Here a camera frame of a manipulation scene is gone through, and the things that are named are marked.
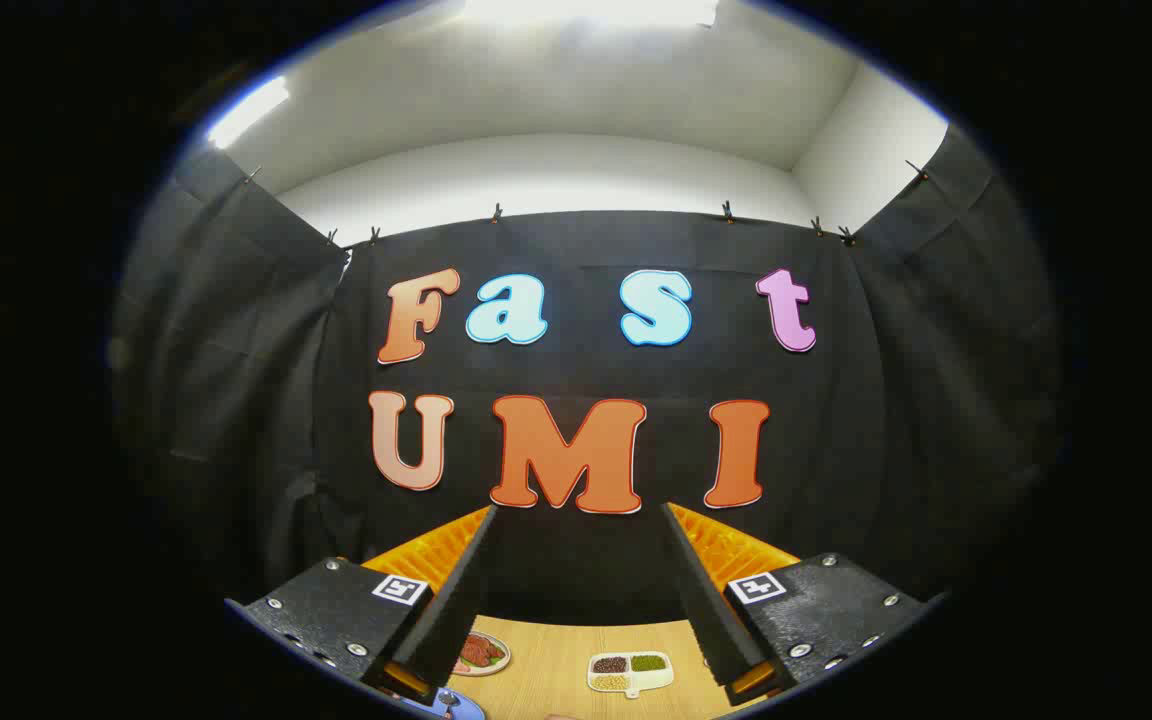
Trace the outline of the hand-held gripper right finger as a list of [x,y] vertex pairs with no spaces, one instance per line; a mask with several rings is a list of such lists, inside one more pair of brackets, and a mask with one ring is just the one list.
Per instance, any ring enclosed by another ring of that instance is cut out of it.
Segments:
[[679,503],[660,506],[660,533],[669,617],[733,707],[820,683],[945,602],[846,553],[797,556]]

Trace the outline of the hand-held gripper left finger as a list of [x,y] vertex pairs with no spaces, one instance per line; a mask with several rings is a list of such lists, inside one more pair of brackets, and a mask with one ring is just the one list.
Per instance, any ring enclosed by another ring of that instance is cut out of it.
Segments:
[[488,588],[497,507],[353,564],[326,558],[250,602],[238,624],[361,691],[439,700]]

